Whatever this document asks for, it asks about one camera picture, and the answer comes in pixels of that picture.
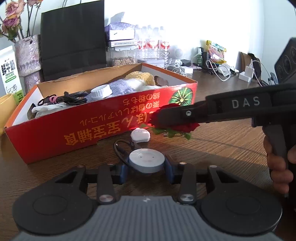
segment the gray ribbed surface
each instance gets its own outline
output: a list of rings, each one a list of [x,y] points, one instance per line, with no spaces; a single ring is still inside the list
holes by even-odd
[[[123,196],[100,206],[79,229],[54,237],[20,233],[14,241],[279,241],[274,234],[234,237],[207,225],[191,206],[176,204],[172,197]]]

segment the screw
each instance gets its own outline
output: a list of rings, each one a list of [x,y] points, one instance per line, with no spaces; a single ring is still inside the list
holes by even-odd
[[[186,111],[186,115],[191,116],[191,111],[190,110]]]
[[[108,195],[108,194],[104,194],[99,197],[99,200],[101,202],[111,202],[111,201],[113,201],[113,199],[114,199],[114,197],[111,195]]]
[[[180,199],[183,202],[192,202],[194,200],[194,196],[192,194],[182,194]]]

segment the wood grain surface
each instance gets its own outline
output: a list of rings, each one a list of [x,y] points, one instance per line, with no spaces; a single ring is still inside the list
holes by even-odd
[[[217,77],[195,71],[193,78],[198,81],[196,101],[206,95],[245,89],[248,84],[232,77],[226,82]],[[187,141],[183,137],[167,138],[155,136],[143,147],[170,154],[176,161],[186,161],[197,168],[218,165],[229,172],[277,195],[266,166],[261,128],[251,128],[251,120],[236,120],[221,123],[201,124]],[[96,168],[102,163],[118,162],[112,145],[117,139],[129,139],[130,133],[101,140],[97,145],[76,150],[47,160],[26,165],[18,156],[6,135],[1,138],[0,156],[0,240],[9,240],[17,233],[12,218],[12,204],[26,191],[50,180],[76,165]],[[115,187],[118,197],[122,195],[176,195],[178,185],[170,185],[163,173],[148,177],[131,176],[127,183]],[[206,195],[203,184],[197,184],[198,196]],[[96,185],[89,185],[88,195],[95,197]],[[276,234],[284,240],[296,240],[295,215],[284,208],[284,216]]]

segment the human hand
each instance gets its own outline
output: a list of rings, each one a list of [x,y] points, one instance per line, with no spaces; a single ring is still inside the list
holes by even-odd
[[[274,182],[274,189],[282,194],[288,193],[289,183],[293,181],[293,173],[286,169],[284,158],[272,153],[272,146],[266,136],[264,137],[263,146],[267,153],[267,165],[272,170],[270,177]],[[288,151],[288,160],[296,164],[296,145]]]

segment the green pumpkin illustration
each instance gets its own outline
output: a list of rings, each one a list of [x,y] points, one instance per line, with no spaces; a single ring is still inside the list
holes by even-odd
[[[193,97],[192,89],[188,87],[183,87],[182,89],[176,91],[170,101],[169,104],[175,103],[179,104],[180,106],[184,105],[191,105]]]

